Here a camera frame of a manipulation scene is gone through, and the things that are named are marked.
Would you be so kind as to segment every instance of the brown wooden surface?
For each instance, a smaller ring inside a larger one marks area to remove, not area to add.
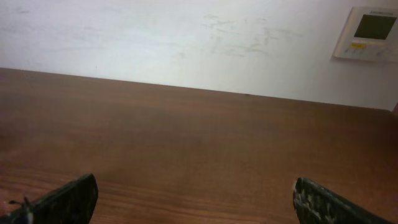
[[[92,223],[298,223],[305,176],[398,222],[389,111],[0,69],[0,211],[92,172]]]

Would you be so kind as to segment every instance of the dark screen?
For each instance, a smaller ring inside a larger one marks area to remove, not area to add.
[[[385,40],[396,17],[363,15],[354,37]]]

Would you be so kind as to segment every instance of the white wall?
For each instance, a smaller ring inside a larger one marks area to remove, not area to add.
[[[331,55],[390,0],[2,0],[0,67],[393,109],[398,65]]]

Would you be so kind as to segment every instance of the yellow sticker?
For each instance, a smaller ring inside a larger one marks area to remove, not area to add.
[[[366,44],[352,43],[352,44],[350,45],[350,48],[354,48],[354,49],[365,49],[365,48],[366,48]]]

